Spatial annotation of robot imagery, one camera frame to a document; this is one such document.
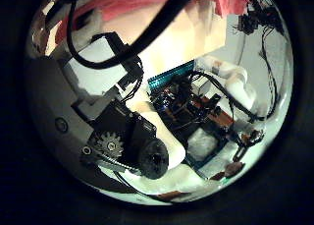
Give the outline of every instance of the black wire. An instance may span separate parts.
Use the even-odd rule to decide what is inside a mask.
[[[131,46],[129,46],[121,53],[115,55],[114,57],[102,62],[91,62],[85,60],[77,53],[76,49],[74,48],[71,33],[75,8],[77,5],[77,2],[75,1],[71,5],[67,26],[67,42],[69,46],[69,51],[80,64],[91,69],[102,70],[115,65],[119,65],[120,63],[136,56],[138,53],[144,50],[153,40],[155,40],[157,36],[173,21],[174,17],[181,11],[187,1],[188,0],[167,0],[167,2],[159,11],[154,20]]]
[[[137,91],[139,90],[139,88],[140,88],[140,86],[142,84],[142,81],[143,81],[143,76],[141,76],[139,78],[139,80],[137,80],[137,82],[136,82],[135,86],[133,87],[132,91],[130,91],[130,93],[128,93],[125,96],[125,98],[122,99],[122,102],[126,102],[126,101],[132,99],[135,96],[135,94],[137,93]]]
[[[268,70],[268,74],[269,74],[269,87],[272,93],[272,103],[271,103],[271,111],[269,112],[268,115],[273,115],[275,112],[275,109],[277,107],[277,102],[278,102],[278,88],[277,88],[277,83],[273,74],[273,70],[272,67],[268,61],[267,58],[267,53],[266,53],[266,49],[265,49],[265,39],[266,37],[273,31],[273,28],[264,28],[263,30],[263,35],[262,35],[262,55],[263,55],[263,59],[266,62],[267,65],[267,70]]]
[[[246,114],[252,121],[264,121],[265,119],[269,119],[272,114],[268,114],[267,116],[258,116],[254,113],[252,113],[251,111],[249,111],[248,109],[246,109],[240,102],[238,102],[233,96],[231,96],[228,91],[219,83],[219,81],[217,81],[213,76],[207,75],[207,74],[203,74],[197,71],[192,71],[192,73],[195,73],[196,75],[201,75],[203,77],[205,77],[206,79],[209,80],[209,82],[211,82],[219,91],[221,91],[223,93],[223,95],[228,99],[231,100],[232,103],[234,104],[234,106],[239,109],[240,111],[242,111],[244,114]]]

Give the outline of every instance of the gear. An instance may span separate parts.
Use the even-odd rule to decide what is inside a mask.
[[[117,159],[122,155],[123,142],[120,141],[120,137],[116,133],[105,132],[99,138],[97,143],[97,150],[101,151],[104,155],[109,156],[112,159]]]

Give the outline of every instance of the screw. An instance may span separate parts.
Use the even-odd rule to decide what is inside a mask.
[[[108,148],[110,151],[112,151],[112,150],[114,150],[114,149],[116,148],[116,145],[115,145],[113,142],[109,142],[109,143],[107,144],[107,148]]]
[[[91,153],[91,149],[88,147],[88,146],[85,146],[83,149],[82,149],[82,152],[84,154],[90,154]]]
[[[68,123],[63,118],[55,119],[55,127],[62,134],[65,134],[69,128]]]

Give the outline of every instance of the beige surface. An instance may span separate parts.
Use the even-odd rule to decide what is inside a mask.
[[[155,4],[124,14],[104,25],[116,31],[123,42],[133,43],[162,7]],[[170,70],[195,57],[225,45],[227,19],[214,13],[215,3],[191,1],[174,21],[139,54],[145,79]]]

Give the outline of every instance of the red cloth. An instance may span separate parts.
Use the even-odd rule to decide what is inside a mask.
[[[155,3],[164,3],[167,0],[91,0],[87,4],[76,9],[74,20],[87,11],[98,8],[103,13],[103,20],[110,21],[119,15],[149,6]],[[241,15],[244,13],[248,0],[213,0],[216,2],[216,14],[225,16],[228,14]],[[56,34],[56,43],[59,44],[66,36],[68,19],[65,18]]]

